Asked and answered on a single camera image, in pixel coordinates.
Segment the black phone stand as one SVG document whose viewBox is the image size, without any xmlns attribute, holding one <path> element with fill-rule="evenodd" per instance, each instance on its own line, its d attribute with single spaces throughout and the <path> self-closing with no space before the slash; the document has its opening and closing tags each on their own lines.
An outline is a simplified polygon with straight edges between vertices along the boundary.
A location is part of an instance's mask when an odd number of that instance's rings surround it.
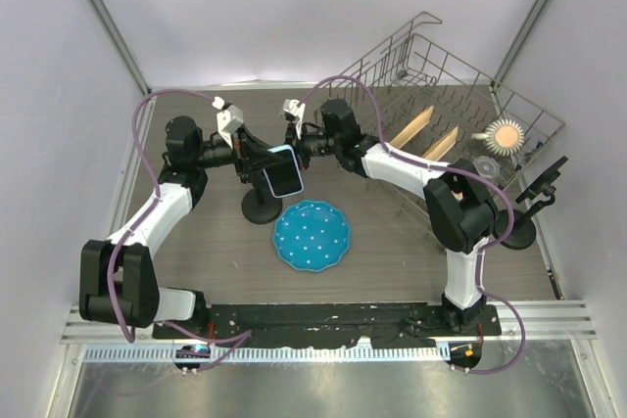
<svg viewBox="0 0 627 418">
<path fill-rule="evenodd" d="M 264 225 L 281 215 L 283 203 L 271 194 L 267 186 L 253 187 L 244 195 L 241 210 L 248 221 Z"/>
<path fill-rule="evenodd" d="M 522 251 L 534 244 L 537 237 L 537 229 L 532 218 L 543 208 L 555 203 L 555 194 L 551 197 L 541 195 L 532 201 L 533 205 L 527 211 L 518 209 L 513 211 L 514 222 L 512 230 L 501 241 L 501 245 L 507 249 Z"/>
</svg>

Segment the black phone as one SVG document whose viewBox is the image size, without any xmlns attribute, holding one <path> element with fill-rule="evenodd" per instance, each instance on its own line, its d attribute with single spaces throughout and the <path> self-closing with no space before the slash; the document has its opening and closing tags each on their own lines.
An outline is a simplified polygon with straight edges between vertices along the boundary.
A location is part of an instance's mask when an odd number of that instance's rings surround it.
<svg viewBox="0 0 627 418">
<path fill-rule="evenodd" d="M 555 181 L 561 176 L 560 169 L 568 162 L 567 156 L 562 156 L 545 169 L 522 193 L 515 199 L 518 204 L 525 200 L 532 201 L 538 196 L 551 197 L 555 194 Z"/>
</svg>

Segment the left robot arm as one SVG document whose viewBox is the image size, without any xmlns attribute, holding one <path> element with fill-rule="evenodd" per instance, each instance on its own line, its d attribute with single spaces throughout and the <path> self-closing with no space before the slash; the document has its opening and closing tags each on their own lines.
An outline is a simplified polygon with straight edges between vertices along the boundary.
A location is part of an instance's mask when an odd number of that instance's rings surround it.
<svg viewBox="0 0 627 418">
<path fill-rule="evenodd" d="M 195 291 L 159 286 L 153 258 L 177 223 L 200 202 L 210 168 L 232 165 L 244 182 L 273 177 L 286 165 L 299 169 L 288 146 L 271 148 L 239 126 L 231 142 L 205 140 L 189 116 L 166 126 L 164 166 L 157 186 L 141 209 L 105 240 L 90 240 L 80 254 L 79 314 L 82 319 L 117 324 L 132 335 L 137 328 L 174 321 L 186 338 L 201 337 L 209 325 Z"/>
</svg>

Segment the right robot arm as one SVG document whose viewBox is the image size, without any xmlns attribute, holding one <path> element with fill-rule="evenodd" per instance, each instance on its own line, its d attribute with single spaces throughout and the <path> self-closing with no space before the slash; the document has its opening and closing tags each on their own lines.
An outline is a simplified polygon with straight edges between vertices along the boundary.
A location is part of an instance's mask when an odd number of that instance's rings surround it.
<svg viewBox="0 0 627 418">
<path fill-rule="evenodd" d="M 490 191 L 477 180 L 472 163 L 438 163 L 400 151 L 364 134 L 346 101 L 326 101 L 323 126 L 304 121 L 306 105 L 287 99 L 281 114 L 288 121 L 285 142 L 297 161 L 308 168 L 313 157 L 334 157 L 347 171 L 380 180 L 419 197 L 426 204 L 432 233 L 447 258 L 447 283 L 442 295 L 442 323 L 453 334 L 467 333 L 479 322 L 486 295 L 477 276 L 479 252 L 489 243 L 497 207 Z"/>
</svg>

